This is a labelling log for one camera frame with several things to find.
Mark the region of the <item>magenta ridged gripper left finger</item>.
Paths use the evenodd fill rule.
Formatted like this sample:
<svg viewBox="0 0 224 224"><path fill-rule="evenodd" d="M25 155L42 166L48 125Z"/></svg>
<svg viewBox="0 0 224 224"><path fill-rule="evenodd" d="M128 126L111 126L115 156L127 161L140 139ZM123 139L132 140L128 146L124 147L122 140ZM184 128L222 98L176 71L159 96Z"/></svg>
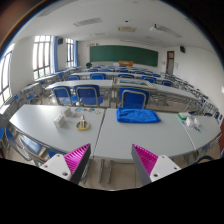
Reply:
<svg viewBox="0 0 224 224"><path fill-rule="evenodd" d="M65 155L57 153L45 162L41 169L78 184L89 160L90 153L90 144L81 146Z"/></svg>

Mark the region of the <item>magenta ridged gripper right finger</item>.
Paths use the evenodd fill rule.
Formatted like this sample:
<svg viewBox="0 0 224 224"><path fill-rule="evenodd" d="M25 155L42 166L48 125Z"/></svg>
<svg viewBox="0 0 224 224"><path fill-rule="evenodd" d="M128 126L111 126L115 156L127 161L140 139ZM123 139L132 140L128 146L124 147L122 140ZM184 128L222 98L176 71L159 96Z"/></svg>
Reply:
<svg viewBox="0 0 224 224"><path fill-rule="evenodd" d="M180 170L166 155L157 156L136 144L132 145L131 155L143 186Z"/></svg>

